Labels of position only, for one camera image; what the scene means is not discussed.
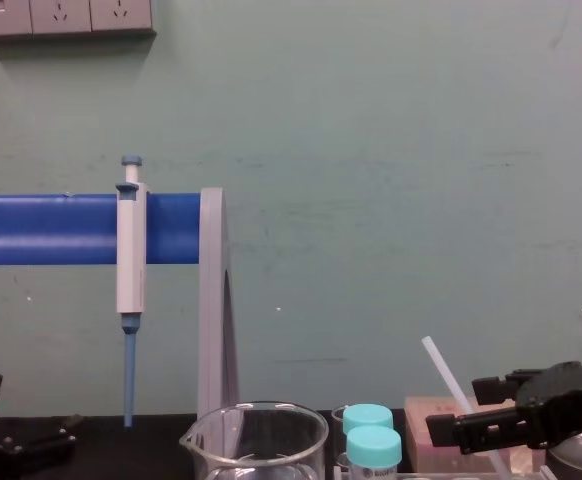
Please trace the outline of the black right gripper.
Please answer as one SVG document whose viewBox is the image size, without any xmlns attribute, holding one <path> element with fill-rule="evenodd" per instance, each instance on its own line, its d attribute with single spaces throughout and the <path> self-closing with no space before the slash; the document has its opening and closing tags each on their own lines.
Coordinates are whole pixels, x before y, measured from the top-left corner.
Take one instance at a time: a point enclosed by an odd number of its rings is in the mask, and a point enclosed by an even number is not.
<svg viewBox="0 0 582 480">
<path fill-rule="evenodd" d="M 430 415 L 426 425 L 434 447 L 458 447 L 463 455 L 525 445 L 552 448 L 582 434 L 582 364 L 518 369 L 504 379 L 472 381 L 479 405 L 515 401 L 504 408 L 455 416 Z"/>
</svg>

